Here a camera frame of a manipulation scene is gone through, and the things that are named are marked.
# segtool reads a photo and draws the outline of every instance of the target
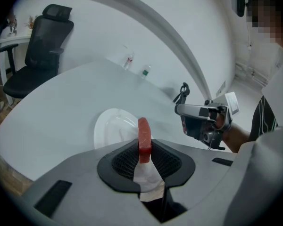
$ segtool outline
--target chair armrest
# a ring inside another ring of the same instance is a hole
[[[15,43],[15,44],[4,46],[4,47],[0,48],[0,53],[4,52],[4,51],[7,51],[7,50],[11,50],[11,49],[17,47],[18,45],[19,44]]]
[[[62,48],[55,48],[52,49],[51,51],[49,51],[50,54],[52,55],[60,55],[64,52],[64,50]]]

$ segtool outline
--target person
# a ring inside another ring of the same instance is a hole
[[[253,27],[268,33],[270,39],[283,48],[283,0],[249,0],[246,6],[247,17]],[[234,153],[244,143],[256,141],[260,135],[273,131],[278,125],[283,126],[283,65],[262,92],[263,97],[253,115],[251,132],[233,123],[223,134],[223,141]],[[224,118],[219,115],[216,126],[221,127],[223,121]]]

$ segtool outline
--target chair headrest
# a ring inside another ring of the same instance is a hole
[[[43,16],[58,21],[68,21],[72,8],[50,4],[43,10]]]

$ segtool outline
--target wall-mounted device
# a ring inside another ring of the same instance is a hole
[[[245,0],[232,0],[232,10],[239,16],[244,16]]]

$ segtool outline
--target white table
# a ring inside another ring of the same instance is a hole
[[[47,81],[11,111],[0,125],[0,155],[36,180],[66,158],[94,149],[96,120],[109,108],[146,117],[155,139],[206,149],[184,135],[174,106],[153,84],[109,60],[82,65]]]
[[[11,44],[21,44],[21,43],[29,43],[30,40],[30,35],[27,33],[20,33],[17,34],[17,36],[11,36],[11,37],[6,37],[6,38],[0,38],[0,48],[11,45]],[[13,54],[14,54],[14,62],[15,62],[15,67],[16,67],[16,48],[13,49]],[[0,73],[1,73],[1,79],[2,79],[2,84],[4,85],[7,81],[6,77],[6,59],[5,59],[5,52],[0,53]],[[13,104],[13,99],[9,95],[6,95],[8,103],[11,105]]]

